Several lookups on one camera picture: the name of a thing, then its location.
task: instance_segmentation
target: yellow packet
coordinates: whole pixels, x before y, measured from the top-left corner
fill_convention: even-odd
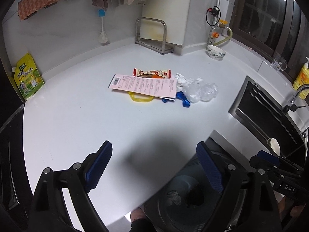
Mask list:
[[[17,62],[14,79],[25,100],[29,99],[44,85],[34,60],[29,53]]]

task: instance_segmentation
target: yellow bottle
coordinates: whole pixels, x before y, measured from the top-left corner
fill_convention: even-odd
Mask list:
[[[298,74],[297,78],[294,81],[294,84],[293,84],[294,90],[297,90],[303,84],[309,84],[309,69],[308,69],[309,58],[308,57],[306,58],[307,58],[307,62],[303,65],[302,69],[300,70],[300,73]],[[309,90],[303,90],[299,94],[299,96],[301,99],[305,99],[308,94],[309,94]]]

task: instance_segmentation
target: yellow valve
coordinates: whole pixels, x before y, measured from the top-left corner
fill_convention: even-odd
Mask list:
[[[228,21],[225,21],[225,20],[220,19],[220,20],[219,20],[219,23],[223,23],[224,25],[227,25]]]

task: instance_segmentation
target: sink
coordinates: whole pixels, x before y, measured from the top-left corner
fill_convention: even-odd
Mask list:
[[[280,157],[304,166],[305,141],[299,129],[288,115],[284,115],[282,106],[248,76],[229,113],[252,132],[271,154],[276,156],[267,140],[275,138],[280,145]]]

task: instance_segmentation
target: pink label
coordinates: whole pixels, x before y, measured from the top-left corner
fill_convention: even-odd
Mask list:
[[[109,88],[132,91],[154,97],[175,98],[177,80],[173,78],[141,78],[126,75],[114,75]]]

